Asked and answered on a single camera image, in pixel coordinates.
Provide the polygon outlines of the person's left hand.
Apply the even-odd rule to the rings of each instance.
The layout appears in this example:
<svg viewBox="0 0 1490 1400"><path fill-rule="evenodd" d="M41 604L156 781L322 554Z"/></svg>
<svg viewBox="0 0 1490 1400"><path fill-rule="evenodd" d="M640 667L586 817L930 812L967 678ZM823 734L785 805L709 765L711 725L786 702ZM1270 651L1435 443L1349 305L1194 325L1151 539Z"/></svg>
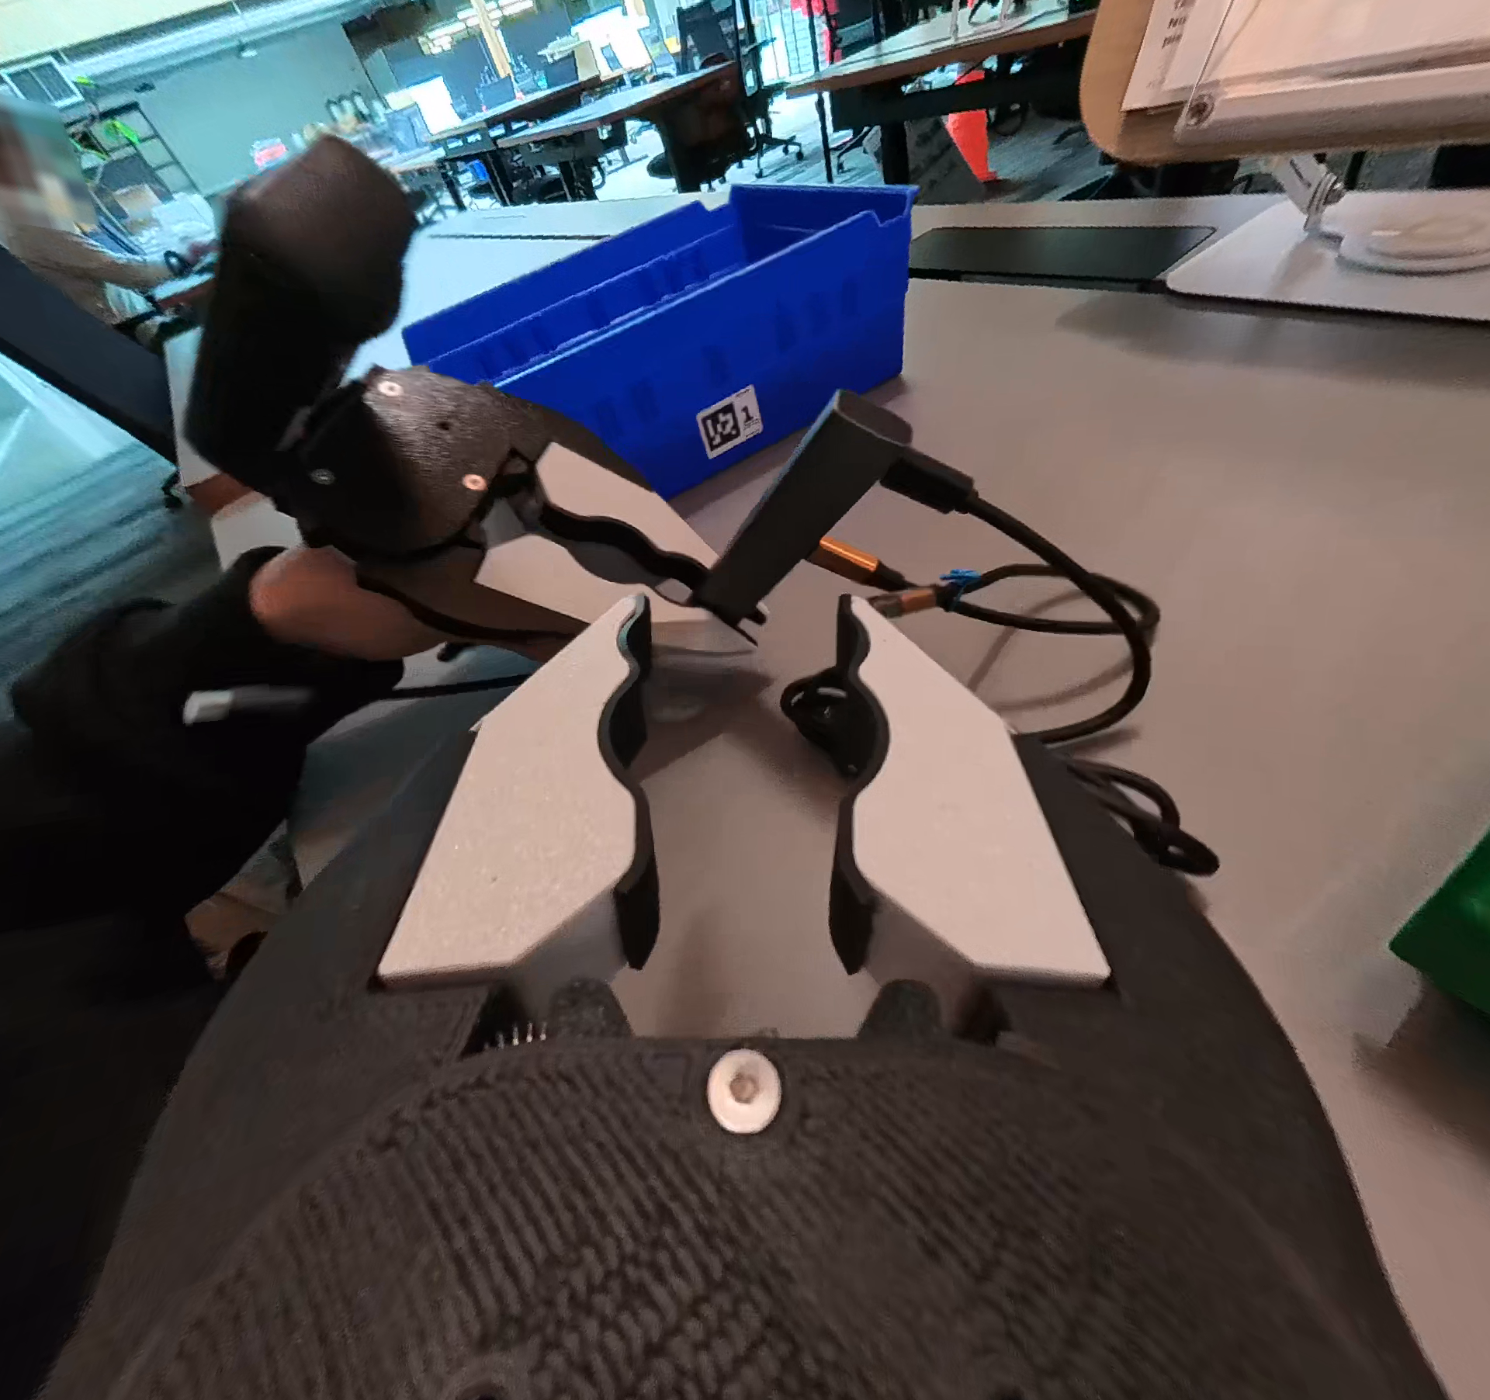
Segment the person's left hand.
<svg viewBox="0 0 1490 1400"><path fill-rule="evenodd" d="M270 555L248 581L248 610L280 646L366 664L403 662L456 643L396 601L362 589L353 565L325 549Z"/></svg>

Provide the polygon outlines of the dark background table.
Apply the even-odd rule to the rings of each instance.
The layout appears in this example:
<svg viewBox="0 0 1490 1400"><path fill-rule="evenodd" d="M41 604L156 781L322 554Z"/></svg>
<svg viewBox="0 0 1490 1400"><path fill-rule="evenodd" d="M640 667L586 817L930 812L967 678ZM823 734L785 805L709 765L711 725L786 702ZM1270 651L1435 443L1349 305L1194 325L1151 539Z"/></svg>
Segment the dark background table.
<svg viewBox="0 0 1490 1400"><path fill-rule="evenodd" d="M1019 55L1086 38L1094 22L1094 10L1070 15L1057 0L1038 0L1033 12L1009 23L957 30L951 28L951 15L944 14L873 43L840 62L828 62L817 72L793 76L786 81L785 93L791 99L804 99L861 86L902 86L944 67L977 67L994 57Z"/></svg>

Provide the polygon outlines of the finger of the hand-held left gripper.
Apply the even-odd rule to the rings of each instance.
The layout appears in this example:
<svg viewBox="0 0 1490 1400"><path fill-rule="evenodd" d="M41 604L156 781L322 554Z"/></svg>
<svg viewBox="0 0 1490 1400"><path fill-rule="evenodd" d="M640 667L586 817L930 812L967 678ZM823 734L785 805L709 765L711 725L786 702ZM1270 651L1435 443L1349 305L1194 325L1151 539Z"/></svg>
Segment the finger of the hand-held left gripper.
<svg viewBox="0 0 1490 1400"><path fill-rule="evenodd" d="M506 501L515 522L607 584L693 601L717 554L649 488L548 446Z"/></svg>
<svg viewBox="0 0 1490 1400"><path fill-rule="evenodd" d="M699 659L746 659L756 649L749 636L727 628L712 614L674 604L644 588L638 572L624 572L619 583L601 578L556 543L506 543L490 549L475 572L475 586L567 615L583 626L622 597L646 594L654 649Z"/></svg>

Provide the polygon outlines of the dark grey USB hub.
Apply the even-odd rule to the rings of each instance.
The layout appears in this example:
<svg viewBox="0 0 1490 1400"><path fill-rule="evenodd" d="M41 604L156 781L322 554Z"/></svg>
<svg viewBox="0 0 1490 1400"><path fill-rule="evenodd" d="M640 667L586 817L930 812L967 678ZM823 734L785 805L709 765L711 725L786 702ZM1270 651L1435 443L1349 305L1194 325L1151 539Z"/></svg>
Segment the dark grey USB hub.
<svg viewBox="0 0 1490 1400"><path fill-rule="evenodd" d="M899 418L851 393L838 393L706 575L696 605L725 625L738 625L817 551L820 539L899 464L909 446L911 430ZM861 789L883 767L890 726L862 681L870 641L849 597L840 601L835 614L835 638L833 664L788 683L778 710L801 739Z"/></svg>

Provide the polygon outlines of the orange traffic cone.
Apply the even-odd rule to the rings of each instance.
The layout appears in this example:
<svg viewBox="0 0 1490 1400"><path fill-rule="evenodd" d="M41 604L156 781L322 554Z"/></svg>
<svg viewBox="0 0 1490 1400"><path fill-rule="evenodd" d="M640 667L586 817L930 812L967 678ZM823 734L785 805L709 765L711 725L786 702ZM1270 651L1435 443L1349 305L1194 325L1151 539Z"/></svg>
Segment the orange traffic cone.
<svg viewBox="0 0 1490 1400"><path fill-rule="evenodd" d="M969 175L980 184L998 181L991 165L991 115L986 110L948 114L941 125Z"/></svg>

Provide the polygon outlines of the document stand with instruction sheet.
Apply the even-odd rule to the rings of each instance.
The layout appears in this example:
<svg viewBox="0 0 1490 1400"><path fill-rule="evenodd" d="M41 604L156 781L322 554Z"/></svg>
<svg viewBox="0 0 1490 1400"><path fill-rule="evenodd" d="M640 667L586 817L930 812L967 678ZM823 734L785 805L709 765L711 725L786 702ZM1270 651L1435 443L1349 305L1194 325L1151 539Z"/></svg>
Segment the document stand with instruction sheet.
<svg viewBox="0 0 1490 1400"><path fill-rule="evenodd" d="M1283 188L1169 293L1486 323L1486 188L1348 193L1315 155L1486 144L1488 0L1101 0L1080 107L1117 162L1256 159Z"/></svg>

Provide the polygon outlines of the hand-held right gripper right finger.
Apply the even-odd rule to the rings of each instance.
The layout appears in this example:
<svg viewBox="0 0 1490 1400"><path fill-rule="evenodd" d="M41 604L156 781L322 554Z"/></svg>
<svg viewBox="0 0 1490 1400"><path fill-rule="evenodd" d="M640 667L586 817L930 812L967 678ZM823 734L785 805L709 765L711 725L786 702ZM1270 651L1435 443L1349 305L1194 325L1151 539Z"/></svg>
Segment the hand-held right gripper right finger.
<svg viewBox="0 0 1490 1400"><path fill-rule="evenodd" d="M851 975L1106 984L1107 957L1014 734L869 601L835 615L828 757L848 780L828 939Z"/></svg>

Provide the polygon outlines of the person's left forearm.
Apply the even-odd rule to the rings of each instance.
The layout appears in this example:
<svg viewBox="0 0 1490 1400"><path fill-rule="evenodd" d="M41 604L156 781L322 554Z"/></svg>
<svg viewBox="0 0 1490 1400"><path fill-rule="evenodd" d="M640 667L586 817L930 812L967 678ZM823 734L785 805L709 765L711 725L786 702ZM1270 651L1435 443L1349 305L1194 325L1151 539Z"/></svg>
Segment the person's left forearm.
<svg viewBox="0 0 1490 1400"><path fill-rule="evenodd" d="M269 639L243 554L182 604L133 601L12 684L3 734L3 933L143 918L178 926L288 818L307 751L380 702L403 662Z"/></svg>

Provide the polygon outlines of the blue plastic bin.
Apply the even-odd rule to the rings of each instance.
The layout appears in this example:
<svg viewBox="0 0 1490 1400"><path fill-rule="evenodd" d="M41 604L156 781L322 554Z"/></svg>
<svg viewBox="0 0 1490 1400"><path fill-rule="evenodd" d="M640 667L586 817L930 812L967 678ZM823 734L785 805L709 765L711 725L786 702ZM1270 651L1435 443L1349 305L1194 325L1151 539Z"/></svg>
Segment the blue plastic bin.
<svg viewBox="0 0 1490 1400"><path fill-rule="evenodd" d="M664 499L902 370L909 186L740 186L427 315L414 365L591 431Z"/></svg>

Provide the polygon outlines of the grey desk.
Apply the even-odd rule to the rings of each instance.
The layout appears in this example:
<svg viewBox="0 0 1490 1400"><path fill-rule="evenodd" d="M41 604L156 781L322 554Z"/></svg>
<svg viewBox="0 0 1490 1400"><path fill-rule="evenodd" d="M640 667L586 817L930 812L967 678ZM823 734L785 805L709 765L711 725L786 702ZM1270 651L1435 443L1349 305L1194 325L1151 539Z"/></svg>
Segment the grey desk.
<svg viewBox="0 0 1490 1400"><path fill-rule="evenodd" d="M1162 609L1109 759L1220 859L1196 899L1314 1080L1451 1397L1486 1397L1486 1025L1386 944L1486 831L1486 331L914 281L873 396L922 452ZM777 709L836 581L772 597L772 686L657 731L644 1034L843 1036L838 783Z"/></svg>

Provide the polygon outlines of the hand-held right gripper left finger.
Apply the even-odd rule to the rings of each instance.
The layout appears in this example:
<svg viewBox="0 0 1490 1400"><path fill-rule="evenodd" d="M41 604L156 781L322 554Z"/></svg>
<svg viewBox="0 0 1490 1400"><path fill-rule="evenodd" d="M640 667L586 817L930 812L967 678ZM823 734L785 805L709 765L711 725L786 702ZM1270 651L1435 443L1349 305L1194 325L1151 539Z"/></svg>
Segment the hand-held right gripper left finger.
<svg viewBox="0 0 1490 1400"><path fill-rule="evenodd" d="M649 960L661 889L644 794L643 594L486 714L378 964L386 989L611 981Z"/></svg>

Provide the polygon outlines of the black office chair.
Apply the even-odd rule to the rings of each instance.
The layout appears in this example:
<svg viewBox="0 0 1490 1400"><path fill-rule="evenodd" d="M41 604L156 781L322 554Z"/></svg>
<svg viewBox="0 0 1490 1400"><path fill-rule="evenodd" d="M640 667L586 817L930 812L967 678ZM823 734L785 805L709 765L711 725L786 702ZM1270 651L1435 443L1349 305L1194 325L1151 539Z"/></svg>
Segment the black office chair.
<svg viewBox="0 0 1490 1400"><path fill-rule="evenodd" d="M804 160L796 138L772 131L772 101L782 88L762 76L757 41L738 0L698 0L680 9L677 33L678 75L715 76L678 118L680 188L712 186L746 162L754 162L754 178L761 180L770 151Z"/></svg>

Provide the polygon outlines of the green plastic bin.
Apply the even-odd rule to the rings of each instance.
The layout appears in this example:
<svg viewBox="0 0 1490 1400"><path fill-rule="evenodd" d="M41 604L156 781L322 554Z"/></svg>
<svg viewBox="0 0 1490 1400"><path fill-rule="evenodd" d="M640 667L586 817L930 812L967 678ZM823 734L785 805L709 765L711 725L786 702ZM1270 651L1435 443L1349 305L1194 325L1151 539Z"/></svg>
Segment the green plastic bin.
<svg viewBox="0 0 1490 1400"><path fill-rule="evenodd" d="M1488 836L1396 931L1389 952L1446 999L1488 1018Z"/></svg>

